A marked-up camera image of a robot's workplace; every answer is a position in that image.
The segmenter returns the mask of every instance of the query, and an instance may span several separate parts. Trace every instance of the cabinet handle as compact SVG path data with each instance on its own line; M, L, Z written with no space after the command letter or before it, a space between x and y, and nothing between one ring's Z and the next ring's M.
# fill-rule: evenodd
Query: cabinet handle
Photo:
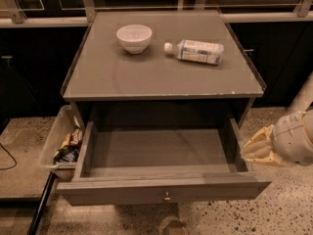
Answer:
M169 197L168 192L165 192L165 197L163 198L165 203L171 203L172 199Z

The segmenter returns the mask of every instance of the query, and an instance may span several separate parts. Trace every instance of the bottle label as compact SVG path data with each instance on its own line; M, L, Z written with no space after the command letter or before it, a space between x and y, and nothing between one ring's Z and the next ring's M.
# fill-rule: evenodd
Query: bottle label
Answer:
M182 59L217 65L222 51L220 44L186 40L182 48Z

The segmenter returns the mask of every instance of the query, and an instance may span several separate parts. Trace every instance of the white bottle cap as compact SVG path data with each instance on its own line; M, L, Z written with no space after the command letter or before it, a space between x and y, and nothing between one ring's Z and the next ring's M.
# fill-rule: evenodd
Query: white bottle cap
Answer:
M164 52L166 54L172 54L173 53L173 45L171 43L165 43L164 44Z

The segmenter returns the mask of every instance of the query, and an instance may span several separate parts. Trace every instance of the white bowl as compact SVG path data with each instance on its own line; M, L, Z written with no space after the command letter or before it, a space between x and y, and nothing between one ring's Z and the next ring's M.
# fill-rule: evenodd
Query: white bowl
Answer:
M130 24L120 28L116 36L120 45L131 54L142 53L149 45L153 32L145 25Z

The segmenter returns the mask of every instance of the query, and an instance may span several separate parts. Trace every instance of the floor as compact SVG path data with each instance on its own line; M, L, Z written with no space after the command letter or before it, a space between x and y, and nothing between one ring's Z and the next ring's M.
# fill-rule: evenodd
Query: floor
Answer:
M244 140L285 113L283 108L251 109L241 128ZM0 141L18 165L0 171L0 198L40 196L49 174L40 166L40 150L53 120L53 117L12 119L2 133ZM0 149L0 167L11 164ZM256 173L273 179L255 200L71 207L53 190L37 234L157 235L168 223L175 226L175 222L183 228L173 229L170 235L182 234L183 230L190 235L313 234L313 166L278 168L254 164L253 167ZM26 234L34 210L32 204L8 206L0 202L0 234Z

